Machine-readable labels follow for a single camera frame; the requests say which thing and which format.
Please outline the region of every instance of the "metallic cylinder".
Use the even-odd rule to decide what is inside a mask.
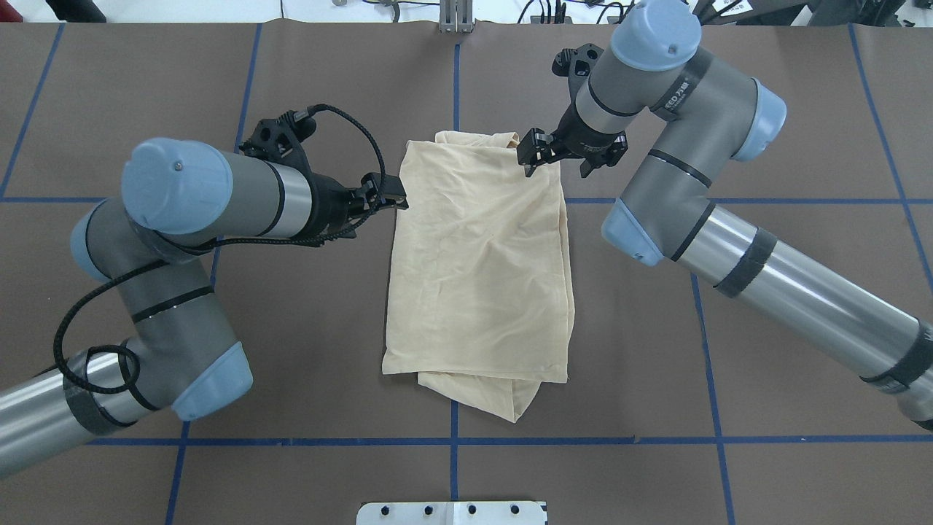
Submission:
[[[92,357],[88,376],[104,387],[123,382],[115,354]],[[0,478],[97,437],[72,413],[62,381],[62,374],[54,370],[0,392]],[[131,423],[149,414],[127,391],[94,394],[94,399],[122,422]]]
[[[717,207],[679,262],[718,284],[745,254],[755,231]],[[785,323],[862,377],[894,366],[919,329],[916,318],[780,241],[736,298]]]

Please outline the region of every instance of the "towel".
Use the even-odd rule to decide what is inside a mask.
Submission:
[[[408,143],[384,374],[515,422],[565,383],[574,299],[558,164],[527,178],[514,133]]]

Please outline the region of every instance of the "folded cloth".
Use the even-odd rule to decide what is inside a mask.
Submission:
[[[514,133],[409,142],[399,176],[384,374],[515,422],[565,383],[574,323],[558,164],[527,178]]]

